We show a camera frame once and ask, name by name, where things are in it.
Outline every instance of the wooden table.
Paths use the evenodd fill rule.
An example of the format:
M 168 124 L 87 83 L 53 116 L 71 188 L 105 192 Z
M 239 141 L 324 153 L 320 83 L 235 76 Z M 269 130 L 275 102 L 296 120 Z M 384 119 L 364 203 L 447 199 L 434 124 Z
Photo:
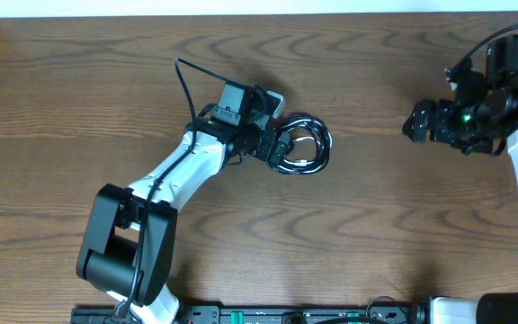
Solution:
M 516 290 L 509 157 L 416 145 L 399 115 L 451 97 L 443 69 L 518 13 L 0 20 L 0 321 L 61 322 L 112 301 L 76 277 L 96 192 L 159 164 L 189 121 L 181 57 L 324 120 L 331 162 L 226 167 L 180 214 L 181 297 L 352 305 Z M 484 67 L 483 54 L 476 64 Z M 184 75 L 198 107 L 222 84 Z

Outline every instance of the green tape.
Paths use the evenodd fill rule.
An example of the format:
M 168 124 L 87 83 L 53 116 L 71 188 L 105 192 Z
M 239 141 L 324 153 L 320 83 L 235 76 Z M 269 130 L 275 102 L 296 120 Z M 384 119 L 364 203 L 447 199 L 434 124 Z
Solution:
M 231 311 L 231 324 L 243 324 L 242 311 Z
M 356 312 L 349 312 L 347 313 L 347 317 L 359 317 L 359 313 Z M 349 322 L 349 324 L 361 324 L 360 322 Z

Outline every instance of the white wall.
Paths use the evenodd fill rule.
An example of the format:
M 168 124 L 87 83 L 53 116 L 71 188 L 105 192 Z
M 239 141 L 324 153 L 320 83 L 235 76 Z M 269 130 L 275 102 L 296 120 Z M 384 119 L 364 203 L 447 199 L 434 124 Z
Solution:
M 517 0 L 0 0 L 0 18 L 518 11 Z

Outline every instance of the wood grain surface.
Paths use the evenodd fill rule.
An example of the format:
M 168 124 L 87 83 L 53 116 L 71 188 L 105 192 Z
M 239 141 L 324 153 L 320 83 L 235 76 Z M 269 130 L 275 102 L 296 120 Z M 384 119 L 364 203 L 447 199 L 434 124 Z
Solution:
M 354 305 L 379 294 L 516 290 L 509 157 L 416 145 L 399 115 L 451 97 L 443 69 L 518 13 L 0 20 L 0 322 L 112 303 L 76 277 L 95 194 L 178 145 L 181 57 L 285 95 L 334 136 L 327 169 L 248 158 L 180 214 L 169 286 L 229 305 Z M 484 67 L 478 53 L 476 64 Z M 222 84 L 184 69 L 197 106 Z

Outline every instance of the white backdrop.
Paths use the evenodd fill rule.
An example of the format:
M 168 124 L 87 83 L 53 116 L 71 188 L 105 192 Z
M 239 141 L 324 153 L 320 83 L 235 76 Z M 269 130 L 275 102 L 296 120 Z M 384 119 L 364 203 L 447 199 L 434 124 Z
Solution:
M 0 0 L 0 18 L 518 11 L 516 0 Z

